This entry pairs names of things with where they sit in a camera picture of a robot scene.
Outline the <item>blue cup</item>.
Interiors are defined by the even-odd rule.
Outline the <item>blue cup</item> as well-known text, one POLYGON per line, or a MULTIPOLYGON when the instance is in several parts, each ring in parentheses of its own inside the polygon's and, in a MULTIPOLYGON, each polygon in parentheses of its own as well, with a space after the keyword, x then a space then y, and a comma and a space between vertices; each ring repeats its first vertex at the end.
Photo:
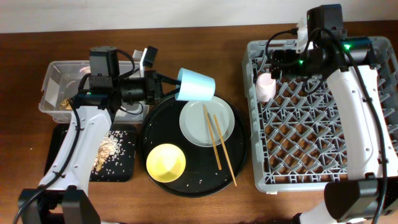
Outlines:
POLYGON ((215 94, 216 83, 211 77, 181 68, 177 80, 181 81, 177 101, 210 101, 215 94))

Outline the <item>yellow bowl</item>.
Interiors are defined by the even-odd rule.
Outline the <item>yellow bowl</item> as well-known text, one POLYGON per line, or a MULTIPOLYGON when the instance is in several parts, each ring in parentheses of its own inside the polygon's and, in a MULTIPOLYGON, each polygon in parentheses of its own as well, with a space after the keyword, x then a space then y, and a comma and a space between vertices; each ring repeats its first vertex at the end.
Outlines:
POLYGON ((186 168, 183 151, 173 144, 153 148, 146 159, 146 169, 151 178, 161 183, 177 180, 186 168))

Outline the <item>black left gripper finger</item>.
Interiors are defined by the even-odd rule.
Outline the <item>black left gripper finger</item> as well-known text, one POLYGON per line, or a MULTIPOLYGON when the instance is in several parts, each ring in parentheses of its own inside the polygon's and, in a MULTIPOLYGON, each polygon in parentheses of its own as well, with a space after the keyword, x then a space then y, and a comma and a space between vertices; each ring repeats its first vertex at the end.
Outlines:
POLYGON ((168 84, 171 84, 171 85, 180 85, 181 84, 180 80, 176 80, 176 79, 167 77, 167 76, 162 75, 160 73, 157 74, 157 78, 162 83, 168 83, 168 84))
POLYGON ((172 91, 170 91, 170 92, 168 92, 168 93, 162 93, 162 94, 161 94, 161 97, 172 96, 172 95, 174 95, 174 94, 176 94, 176 93, 178 93, 178 92, 179 92, 179 89, 176 88, 176 89, 174 89, 174 90, 172 90, 172 91))

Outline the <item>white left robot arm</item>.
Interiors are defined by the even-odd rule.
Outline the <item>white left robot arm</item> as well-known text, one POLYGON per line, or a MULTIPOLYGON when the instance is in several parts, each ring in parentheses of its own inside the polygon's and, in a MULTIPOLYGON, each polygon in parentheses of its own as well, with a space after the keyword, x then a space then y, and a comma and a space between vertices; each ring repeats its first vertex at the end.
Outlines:
POLYGON ((118 54, 133 59, 116 47, 90 50, 90 72, 81 78, 77 94, 69 100, 68 132, 39 186, 21 192, 14 223, 101 223, 88 198, 88 185, 98 149, 117 111, 123 103, 158 103, 178 92, 163 93, 163 83, 182 84, 154 70, 144 71, 153 66, 154 47, 146 48, 139 66, 126 73, 119 71, 118 54))

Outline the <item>gold snack wrapper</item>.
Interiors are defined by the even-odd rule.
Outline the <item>gold snack wrapper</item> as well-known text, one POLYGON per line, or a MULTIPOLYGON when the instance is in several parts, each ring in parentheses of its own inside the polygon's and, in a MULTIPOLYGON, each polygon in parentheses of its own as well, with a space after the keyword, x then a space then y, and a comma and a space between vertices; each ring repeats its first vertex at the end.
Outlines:
POLYGON ((70 99, 64 99, 59 104, 60 110, 72 110, 71 101, 70 99))

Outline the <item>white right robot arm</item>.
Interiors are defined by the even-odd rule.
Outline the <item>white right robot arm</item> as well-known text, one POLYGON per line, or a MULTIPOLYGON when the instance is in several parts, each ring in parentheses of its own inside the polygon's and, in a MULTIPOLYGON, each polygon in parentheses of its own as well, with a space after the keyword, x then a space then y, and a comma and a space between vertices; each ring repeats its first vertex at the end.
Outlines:
POLYGON ((266 53, 271 77, 320 75, 336 102, 346 143, 348 178, 330 182, 324 200, 294 223, 357 223, 397 210, 397 154, 377 89, 376 56, 368 37, 348 37, 339 4, 307 12, 307 39, 295 50, 266 53))

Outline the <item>pink cup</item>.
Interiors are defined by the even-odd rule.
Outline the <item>pink cup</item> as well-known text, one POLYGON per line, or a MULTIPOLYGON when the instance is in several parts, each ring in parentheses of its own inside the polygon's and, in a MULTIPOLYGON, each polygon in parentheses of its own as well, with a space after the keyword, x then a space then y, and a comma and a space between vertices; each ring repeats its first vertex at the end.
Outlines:
POLYGON ((276 94, 276 80, 272 79, 270 73, 263 73, 258 76, 256 84, 256 96, 261 102, 267 103, 276 94))

